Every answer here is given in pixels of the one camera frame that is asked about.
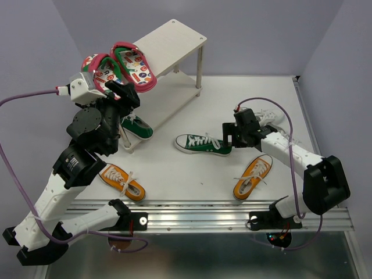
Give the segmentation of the pink slipper one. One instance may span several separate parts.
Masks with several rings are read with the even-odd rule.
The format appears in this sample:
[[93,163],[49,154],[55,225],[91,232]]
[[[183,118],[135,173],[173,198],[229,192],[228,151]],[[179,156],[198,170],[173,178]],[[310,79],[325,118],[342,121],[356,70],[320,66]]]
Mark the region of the pink slipper one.
[[134,84],[137,92],[150,91],[157,84],[144,53],[136,45],[119,41],[111,47],[110,56],[119,65],[124,78]]
[[127,80],[121,73],[118,63],[106,53],[87,56],[81,66],[81,71],[93,74],[96,89],[102,93],[109,91],[105,86],[108,81],[126,84]]

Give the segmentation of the green sneaker one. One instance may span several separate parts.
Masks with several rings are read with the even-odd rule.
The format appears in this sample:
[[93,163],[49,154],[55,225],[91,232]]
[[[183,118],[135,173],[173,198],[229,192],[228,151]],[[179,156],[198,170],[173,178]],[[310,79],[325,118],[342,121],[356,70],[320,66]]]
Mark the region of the green sneaker one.
[[223,146],[222,140],[206,133],[205,135],[181,134],[174,140],[175,147],[186,154],[208,153],[218,156],[228,156],[231,146]]
[[153,136],[152,127],[135,114],[123,117],[120,124],[125,132],[129,132],[140,140],[146,141]]

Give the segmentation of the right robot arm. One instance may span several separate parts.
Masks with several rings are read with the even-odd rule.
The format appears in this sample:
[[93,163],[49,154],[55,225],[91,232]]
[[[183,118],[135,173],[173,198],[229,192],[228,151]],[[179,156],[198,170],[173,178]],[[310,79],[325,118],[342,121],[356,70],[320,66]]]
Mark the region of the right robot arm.
[[350,197],[341,161],[327,158],[292,144],[275,126],[260,126],[252,109],[234,113],[233,123],[223,124],[223,144],[235,148],[256,148],[288,166],[303,180],[302,192],[295,191],[273,202],[268,210],[249,212],[246,226],[252,231],[302,228],[301,215],[321,216]]

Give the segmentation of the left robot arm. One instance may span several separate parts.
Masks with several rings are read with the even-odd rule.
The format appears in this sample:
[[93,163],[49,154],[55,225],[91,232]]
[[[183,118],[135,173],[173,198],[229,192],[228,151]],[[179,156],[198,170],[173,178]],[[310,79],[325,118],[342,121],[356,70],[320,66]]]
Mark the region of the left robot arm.
[[141,223],[147,213],[133,213],[120,199],[112,199],[83,216],[62,219],[75,198],[108,168],[101,156],[118,150],[119,119],[140,105],[132,83],[108,81],[106,86],[108,90],[100,92],[95,85],[82,84],[88,100],[80,103],[80,111],[67,128],[71,136],[69,146],[53,165],[38,200],[28,203],[29,214],[2,234],[7,244],[19,247],[17,259],[23,266],[56,262],[86,234],[131,242],[134,230],[147,229]]

